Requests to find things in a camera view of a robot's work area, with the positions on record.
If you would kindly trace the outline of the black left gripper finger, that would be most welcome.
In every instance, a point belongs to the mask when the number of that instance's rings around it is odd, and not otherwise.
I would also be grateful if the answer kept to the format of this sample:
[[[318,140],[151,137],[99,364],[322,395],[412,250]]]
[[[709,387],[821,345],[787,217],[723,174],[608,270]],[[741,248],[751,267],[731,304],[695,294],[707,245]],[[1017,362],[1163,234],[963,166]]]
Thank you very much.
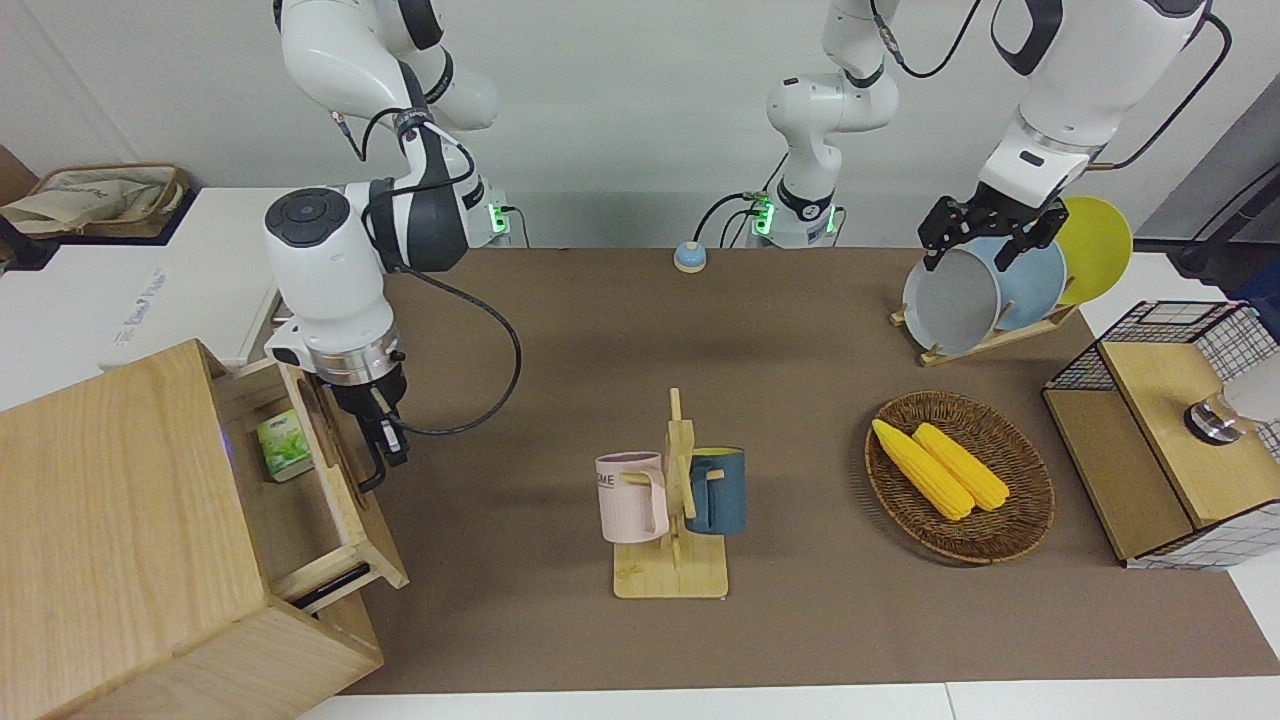
[[[1006,272],[1024,252],[1047,249],[1068,218],[1069,210],[1065,205],[1050,205],[1033,222],[1009,222],[1009,240],[995,258],[997,270]]]
[[[968,205],[957,200],[937,200],[920,223],[920,243],[927,272],[933,272],[947,251],[969,241]]]

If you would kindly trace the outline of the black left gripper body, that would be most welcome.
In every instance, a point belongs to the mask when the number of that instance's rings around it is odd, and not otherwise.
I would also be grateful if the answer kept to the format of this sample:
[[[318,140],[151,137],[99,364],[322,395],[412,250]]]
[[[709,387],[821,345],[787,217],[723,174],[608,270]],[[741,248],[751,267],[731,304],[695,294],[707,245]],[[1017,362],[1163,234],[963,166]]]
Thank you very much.
[[[966,201],[947,197],[947,240],[974,240],[977,237],[1023,237],[1030,233],[1043,214],[1043,208],[1032,208],[1004,195],[974,196]]]

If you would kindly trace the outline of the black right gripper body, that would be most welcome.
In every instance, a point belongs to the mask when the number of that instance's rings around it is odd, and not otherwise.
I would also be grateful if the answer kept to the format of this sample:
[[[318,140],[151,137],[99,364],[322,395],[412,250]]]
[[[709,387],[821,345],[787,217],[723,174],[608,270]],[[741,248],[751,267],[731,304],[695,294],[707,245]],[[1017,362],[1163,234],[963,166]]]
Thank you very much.
[[[330,384],[339,409],[361,421],[380,421],[398,416],[398,402],[408,388],[403,368],[393,368],[384,377],[360,386]]]

